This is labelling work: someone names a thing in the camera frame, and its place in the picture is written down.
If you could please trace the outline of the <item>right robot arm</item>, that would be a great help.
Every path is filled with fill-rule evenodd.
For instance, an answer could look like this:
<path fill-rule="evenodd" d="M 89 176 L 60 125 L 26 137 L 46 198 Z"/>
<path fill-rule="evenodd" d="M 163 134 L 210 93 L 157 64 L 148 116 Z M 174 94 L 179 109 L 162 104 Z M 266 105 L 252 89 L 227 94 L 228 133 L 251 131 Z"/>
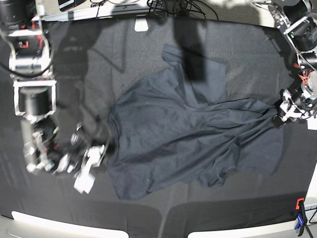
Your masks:
<path fill-rule="evenodd" d="M 107 143 L 97 143 L 79 124 L 70 143 L 61 146 L 53 119 L 57 110 L 53 72 L 54 52 L 48 29 L 42 24 L 42 5 L 34 0 L 0 3 L 0 36 L 11 53 L 1 68 L 13 82 L 14 112 L 21 117 L 26 169 L 34 175 L 71 175 L 79 193 L 90 193 L 92 168 L 102 163 Z"/>

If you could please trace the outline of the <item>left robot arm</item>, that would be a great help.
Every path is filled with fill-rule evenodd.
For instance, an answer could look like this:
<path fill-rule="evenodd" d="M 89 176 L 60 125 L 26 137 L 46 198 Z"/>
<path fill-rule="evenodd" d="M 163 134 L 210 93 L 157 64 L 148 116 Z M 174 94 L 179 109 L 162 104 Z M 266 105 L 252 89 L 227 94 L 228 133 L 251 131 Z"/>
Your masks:
<path fill-rule="evenodd" d="M 317 15 L 310 0 L 272 0 L 268 4 L 277 28 L 294 51 L 293 66 L 301 71 L 301 83 L 293 92 L 285 89 L 275 127 L 287 122 L 306 120 L 308 129 L 317 128 Z"/>

